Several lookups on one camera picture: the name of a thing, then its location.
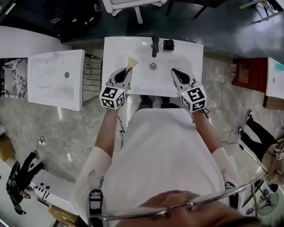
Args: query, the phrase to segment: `turquoise object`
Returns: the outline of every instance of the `turquoise object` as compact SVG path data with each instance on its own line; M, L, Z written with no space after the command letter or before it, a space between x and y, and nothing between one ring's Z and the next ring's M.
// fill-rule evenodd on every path
M276 65L275 65L275 70L276 70L276 71L283 71L283 70L284 70L284 65L276 64Z

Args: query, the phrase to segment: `marble tile floor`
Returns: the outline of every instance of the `marble tile floor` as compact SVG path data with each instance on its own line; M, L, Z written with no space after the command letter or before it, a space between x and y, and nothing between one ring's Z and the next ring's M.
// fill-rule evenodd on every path
M93 53L101 56L103 50L93 50ZM232 86L231 64L229 58L204 53L202 84L208 96L208 116L221 141L242 144L236 129L238 125L244 126L248 109L253 110L254 119L274 137L281 136L284 133L284 111L263 108L263 93ZM154 107L159 108L160 98L153 98L153 101ZM176 98L171 101L179 104ZM38 151L49 171L74 182L95 144L106 111L99 100L96 99L79 112L62 109L60 118L57 107L29 103L27 98L1 97L0 103L0 120L6 125L7 135L11 138L19 162L23 163L29 152L35 150L37 139L44 136L46 146L39 146ZM120 109L119 116L125 131L139 103L139 96L131 95ZM120 129L118 123L115 151L121 148ZM244 130L253 140L259 141L247 126ZM234 156L243 182L256 175L259 166L237 144L223 145Z

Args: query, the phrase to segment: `marble patterned box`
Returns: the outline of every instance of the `marble patterned box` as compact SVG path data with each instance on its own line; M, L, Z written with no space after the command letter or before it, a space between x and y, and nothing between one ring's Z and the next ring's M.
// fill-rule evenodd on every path
M21 98L27 95L27 59L15 59L4 64L5 97Z

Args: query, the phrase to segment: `faucet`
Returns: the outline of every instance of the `faucet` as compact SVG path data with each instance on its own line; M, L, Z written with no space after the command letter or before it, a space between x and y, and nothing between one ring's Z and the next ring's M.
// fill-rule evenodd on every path
M157 36L157 35L153 35L152 38L152 44L151 44L151 47L152 47L152 57L155 58L157 57L157 53L159 52L159 40L160 38Z

